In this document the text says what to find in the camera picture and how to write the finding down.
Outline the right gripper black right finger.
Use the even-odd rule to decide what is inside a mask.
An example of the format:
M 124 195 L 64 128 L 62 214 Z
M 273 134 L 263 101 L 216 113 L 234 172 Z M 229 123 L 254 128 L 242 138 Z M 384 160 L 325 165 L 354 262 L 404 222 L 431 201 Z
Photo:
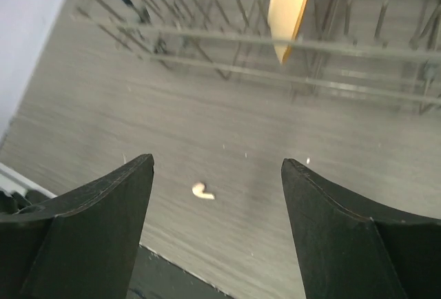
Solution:
M 295 159 L 283 192 L 308 298 L 439 298 L 440 221 L 388 207 Z

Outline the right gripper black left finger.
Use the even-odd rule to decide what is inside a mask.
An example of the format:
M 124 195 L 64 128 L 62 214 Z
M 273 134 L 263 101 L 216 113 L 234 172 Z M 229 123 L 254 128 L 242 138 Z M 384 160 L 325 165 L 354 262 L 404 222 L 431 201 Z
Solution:
M 137 156 L 70 192 L 1 215 L 2 298 L 124 298 L 154 177 Z

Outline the beige earbud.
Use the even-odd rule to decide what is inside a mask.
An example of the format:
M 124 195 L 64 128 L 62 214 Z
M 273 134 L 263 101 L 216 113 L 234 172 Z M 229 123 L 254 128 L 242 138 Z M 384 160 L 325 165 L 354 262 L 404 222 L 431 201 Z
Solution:
M 192 193 L 195 197 L 205 200 L 214 200 L 216 197 L 213 193 L 206 191 L 206 184 L 203 182 L 197 182 L 192 186 Z

